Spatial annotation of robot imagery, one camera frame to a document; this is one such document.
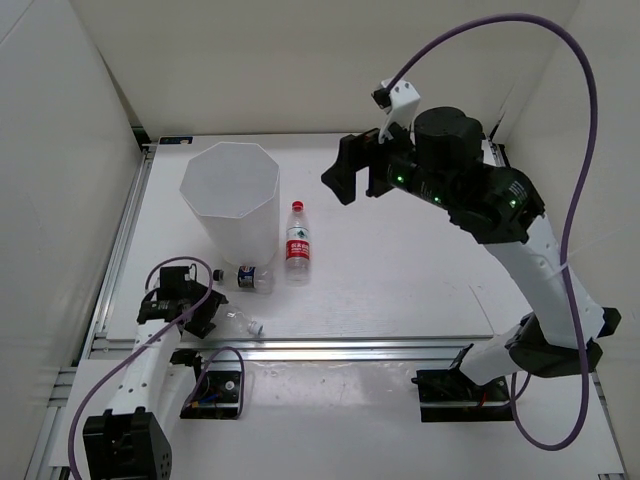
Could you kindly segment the red label plastic bottle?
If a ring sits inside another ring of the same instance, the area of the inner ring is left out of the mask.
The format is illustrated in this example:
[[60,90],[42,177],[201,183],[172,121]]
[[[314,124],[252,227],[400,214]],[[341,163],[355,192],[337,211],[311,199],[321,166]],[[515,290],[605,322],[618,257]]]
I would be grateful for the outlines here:
[[307,283],[310,277],[311,238],[304,203],[291,204],[285,229],[285,272],[294,283]]

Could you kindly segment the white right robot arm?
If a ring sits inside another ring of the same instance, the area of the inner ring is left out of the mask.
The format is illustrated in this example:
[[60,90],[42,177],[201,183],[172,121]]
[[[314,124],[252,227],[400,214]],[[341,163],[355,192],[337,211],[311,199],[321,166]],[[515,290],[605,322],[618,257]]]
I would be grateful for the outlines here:
[[405,191],[444,209],[506,269],[532,311],[493,340],[461,351],[449,387],[460,399],[516,372],[556,378],[591,372],[602,356],[597,339],[615,332],[621,316],[598,305],[577,278],[564,281],[560,248],[544,203],[521,171],[485,163],[479,121],[454,107],[419,114],[412,131],[397,125],[347,135],[321,181],[339,201],[354,202],[356,174],[369,171],[367,196]]

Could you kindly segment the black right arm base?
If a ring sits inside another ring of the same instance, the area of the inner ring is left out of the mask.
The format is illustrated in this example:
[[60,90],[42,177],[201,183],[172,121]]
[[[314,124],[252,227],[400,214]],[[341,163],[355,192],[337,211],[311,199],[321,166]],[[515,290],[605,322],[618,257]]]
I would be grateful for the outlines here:
[[478,386],[458,370],[418,370],[411,383],[418,389],[422,423],[513,420],[504,377]]

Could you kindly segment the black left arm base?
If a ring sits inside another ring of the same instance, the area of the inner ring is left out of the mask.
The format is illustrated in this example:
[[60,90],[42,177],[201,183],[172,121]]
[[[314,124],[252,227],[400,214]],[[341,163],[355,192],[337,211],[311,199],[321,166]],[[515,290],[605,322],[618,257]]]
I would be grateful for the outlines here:
[[181,419],[236,420],[240,416],[242,391],[240,370],[210,370]]

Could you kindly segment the clear crushed plastic bottle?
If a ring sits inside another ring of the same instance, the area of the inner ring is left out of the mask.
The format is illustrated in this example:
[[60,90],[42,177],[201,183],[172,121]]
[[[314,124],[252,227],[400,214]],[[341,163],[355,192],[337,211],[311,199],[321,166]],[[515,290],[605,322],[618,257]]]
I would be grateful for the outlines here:
[[220,311],[214,317],[216,328],[227,337],[260,337],[264,326],[237,310]]

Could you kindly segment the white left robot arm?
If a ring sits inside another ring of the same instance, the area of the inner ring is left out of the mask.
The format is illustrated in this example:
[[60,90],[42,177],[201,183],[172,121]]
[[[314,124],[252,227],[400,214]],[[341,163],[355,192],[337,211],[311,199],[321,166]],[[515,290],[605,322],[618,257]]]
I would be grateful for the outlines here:
[[170,431],[186,399],[202,398],[210,386],[198,352],[179,344],[184,334],[206,338],[226,297],[198,282],[192,257],[152,272],[158,279],[145,285],[134,346],[116,369],[116,392],[103,413],[82,423],[92,479],[169,478]]

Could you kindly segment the black cap plastic bottle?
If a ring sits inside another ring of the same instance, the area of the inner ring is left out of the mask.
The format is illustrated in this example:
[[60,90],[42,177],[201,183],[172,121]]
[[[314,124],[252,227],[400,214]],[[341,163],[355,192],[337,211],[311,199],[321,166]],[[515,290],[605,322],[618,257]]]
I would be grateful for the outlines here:
[[244,265],[228,269],[215,269],[213,279],[227,289],[258,294],[270,294],[274,285],[273,272],[263,266]]

